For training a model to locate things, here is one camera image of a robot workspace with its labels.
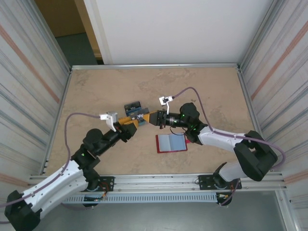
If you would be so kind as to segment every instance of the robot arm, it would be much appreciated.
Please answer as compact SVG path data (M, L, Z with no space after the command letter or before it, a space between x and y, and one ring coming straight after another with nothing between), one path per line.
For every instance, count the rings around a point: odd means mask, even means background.
M100 176L94 170L100 162L98 157L119 140L127 142L138 128L137 120L132 121L130 117L118 120L115 112L100 115L100 119L106 120L110 128L107 133L103 134L96 128L91 129L68 165L62 166L36 186L22 193L14 191L8 196L8 203L26 198L5 207L5 216L17 231L33 230L65 198L85 189L92 191L99 187Z
M161 97L159 101L162 105L168 105L170 98ZM276 163L277 155L268 145L238 138L263 140L256 131L238 134L211 129L200 121L199 115L193 103L185 103L179 114L159 110L144 115L143 119L161 129L166 126L186 128L184 135L190 142L211 145L235 153L237 161L223 163L214 173L214 181L219 188L224 188L228 182L242 177L261 181Z

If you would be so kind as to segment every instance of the purple cable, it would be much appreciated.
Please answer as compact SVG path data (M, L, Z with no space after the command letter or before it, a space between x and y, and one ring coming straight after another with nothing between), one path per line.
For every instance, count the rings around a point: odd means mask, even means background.
M99 119L100 118L100 116L99 115L90 115L90 114L86 114L86 113L80 113L80 112L75 112L75 113L72 113L72 114L70 114L67 118L66 118L66 121L65 121L65 125L64 125L64 142L65 142L65 146L66 146L66 149L67 149L67 160L66 160L66 163L65 163L65 165L64 165L64 167L63 167L63 169L61 170L61 172L55 177L55 178L53 178L51 181L49 181L48 183L46 183L45 185L43 185L42 187L40 187L40 188L38 188L37 190L35 190L33 193L34 194L36 194L36 193L38 193L39 191L41 191L42 189L45 189L47 186L49 186L49 185L51 185L52 183L54 183L61 175L62 175L62 173L65 171L65 169L67 168L67 166L68 166L68 164L69 164L69 161L70 161L70 159L71 159L71 151L70 151L70 149L69 149L69 147L68 147L68 144L67 144L67 122L68 122L68 120L69 120L69 118L71 117L71 116L74 116L74 115L84 115L84 116L88 116L88 117L92 117L92 118L97 118L97 119ZM27 198L29 198L29 197L31 197L32 195L31 194L29 194L29 195L27 195L27 196L24 196L24 197L22 197L22 198L19 198L19 199L17 199L17 200L15 200L15 201L11 201L11 202L8 202L8 203L4 203L4 204L1 204L0 205L0 208L3 208L3 207L6 207L6 206L9 206L9 205L13 205L13 204L15 204L15 203L18 203L18 202L20 202L20 201L23 201L24 199L27 199ZM0 221L0 224L8 224L9 222L8 221Z
M275 165L274 167L272 167L271 169L278 168L278 167L280 167L281 165L284 164L285 158L286 158L284 151L283 151L280 147L278 147L277 145L275 145L275 144L273 144L273 143L269 143L269 142L267 142L267 141L263 141L263 140L259 140L259 139L251 138L251 137L246 137L246 136L235 136L235 137L234 137L233 135L230 135L230 134L226 134L226 133L223 133L223 132L215 131L215 130L212 128L212 126L211 126L209 120L208 120L207 117L206 117L205 110L204 110L204 108L203 108L200 95L199 95L199 93L197 92L197 90L196 90L195 88L193 88L193 87L187 87L187 88L185 88L184 90L180 91L180 92L179 92L178 94L176 94L175 96L173 96L173 99L177 98L179 95L181 95L182 93L184 93L184 92L187 91L188 89L192 89L192 90L196 93L196 95L197 95L197 97L198 97L198 100L199 100L199 104L200 104L201 109L202 109L202 112L203 112L203 115L204 115L205 120L206 120L206 122L207 122L207 125L208 125L208 127L210 128L210 130L211 130L213 133L216 133L216 134L222 135L222 136L226 136L226 137L231 137L231 138L238 138L238 139L243 139L243 140L248 140L248 141L259 142L259 143L263 143L263 144L266 144L266 145L268 145L268 146L271 146L271 147L277 149L277 150L278 150L279 152L281 152L281 154L282 154L282 160L281 160L277 165ZM235 193L235 191L236 191L236 189L237 189L239 183L240 183L240 180L237 181L236 186L235 186L235 189L233 190L233 192L231 193L231 195L230 195L223 203L221 203L220 205L224 205L227 201L229 201L229 200L233 197L233 195L234 195L234 193Z

